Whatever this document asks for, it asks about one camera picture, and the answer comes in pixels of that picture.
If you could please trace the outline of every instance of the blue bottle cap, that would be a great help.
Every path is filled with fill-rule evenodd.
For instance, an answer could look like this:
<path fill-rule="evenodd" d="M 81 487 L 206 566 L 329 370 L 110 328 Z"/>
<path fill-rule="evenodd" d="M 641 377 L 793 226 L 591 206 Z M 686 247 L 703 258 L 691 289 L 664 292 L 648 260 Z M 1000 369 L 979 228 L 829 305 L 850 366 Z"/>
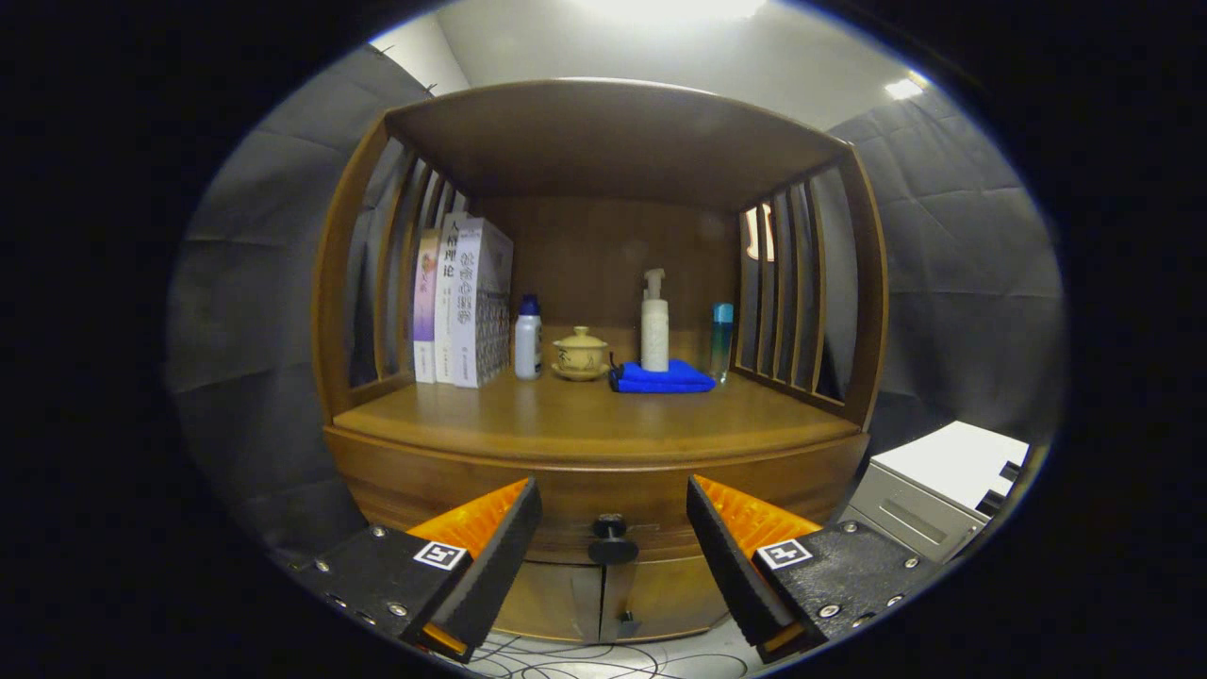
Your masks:
<path fill-rule="evenodd" d="M 520 300 L 520 315 L 541 315 L 541 304 L 537 303 L 536 294 L 524 294 Z"/>
<path fill-rule="evenodd" d="M 713 304 L 712 322 L 734 322 L 734 305 L 728 302 Z"/>

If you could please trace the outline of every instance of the pump dispenser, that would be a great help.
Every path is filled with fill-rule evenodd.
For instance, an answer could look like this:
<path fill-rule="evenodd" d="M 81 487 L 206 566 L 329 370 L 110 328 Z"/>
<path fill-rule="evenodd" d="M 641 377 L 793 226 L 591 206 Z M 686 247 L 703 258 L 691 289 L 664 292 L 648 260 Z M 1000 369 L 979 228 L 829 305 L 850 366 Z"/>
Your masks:
<path fill-rule="evenodd" d="M 641 302 L 641 369 L 666 373 L 670 357 L 670 312 L 666 299 L 659 297 L 666 271 L 652 268 L 645 273 L 646 289 Z"/>

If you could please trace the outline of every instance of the gray curtain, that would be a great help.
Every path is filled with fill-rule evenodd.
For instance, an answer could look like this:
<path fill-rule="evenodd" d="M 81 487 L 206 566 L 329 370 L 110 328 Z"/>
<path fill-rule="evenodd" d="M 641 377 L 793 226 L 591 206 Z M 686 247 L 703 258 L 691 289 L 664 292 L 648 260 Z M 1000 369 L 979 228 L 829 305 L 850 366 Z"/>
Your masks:
<path fill-rule="evenodd" d="M 327 205 L 385 109 L 427 98 L 373 47 L 317 74 L 239 144 L 181 244 L 169 288 L 164 381 L 186 445 L 220 499 L 281 558 L 365 526 L 321 434 L 310 367 L 310 291 Z M 349 262 L 352 381 L 373 370 L 369 294 L 379 234 L 401 180 L 391 142 L 366 192 Z"/>
<path fill-rule="evenodd" d="M 1050 229 L 1019 175 L 933 89 L 829 131 L 855 144 L 864 162 L 888 254 L 875 449 L 912 438 L 902 435 L 911 420 L 933 428 L 955 418 L 1028 443 L 1048 440 L 1066 388 L 1066 314 Z M 820 181 L 818 200 L 828 309 L 851 309 L 855 257 L 840 183 Z M 829 318 L 827 345 L 840 386 L 851 373 L 853 341 L 853 314 Z M 906 411 L 914 416 L 903 417 Z"/>

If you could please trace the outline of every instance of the blue microfiber towel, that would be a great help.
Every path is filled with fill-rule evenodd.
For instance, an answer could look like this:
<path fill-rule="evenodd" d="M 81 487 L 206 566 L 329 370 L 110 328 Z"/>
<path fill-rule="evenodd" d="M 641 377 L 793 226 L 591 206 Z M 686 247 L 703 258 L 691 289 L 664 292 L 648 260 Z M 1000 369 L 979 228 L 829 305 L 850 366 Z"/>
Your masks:
<path fill-rule="evenodd" d="M 613 392 L 636 394 L 695 394 L 710 392 L 717 382 L 683 362 L 667 362 L 666 373 L 641 370 L 635 363 L 626 363 L 608 373 Z"/>

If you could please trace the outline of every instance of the white plastic bottle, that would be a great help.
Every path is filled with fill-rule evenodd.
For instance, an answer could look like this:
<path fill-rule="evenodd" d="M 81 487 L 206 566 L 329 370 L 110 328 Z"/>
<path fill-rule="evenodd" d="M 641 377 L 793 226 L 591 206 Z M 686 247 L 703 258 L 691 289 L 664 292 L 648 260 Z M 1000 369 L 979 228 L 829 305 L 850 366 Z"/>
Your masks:
<path fill-rule="evenodd" d="M 666 373 L 670 368 L 670 312 L 661 291 L 666 271 L 652 268 L 646 271 L 645 300 L 641 302 L 641 369 Z"/>
<path fill-rule="evenodd" d="M 541 377 L 541 304 L 536 294 L 524 294 L 515 321 L 515 379 Z"/>

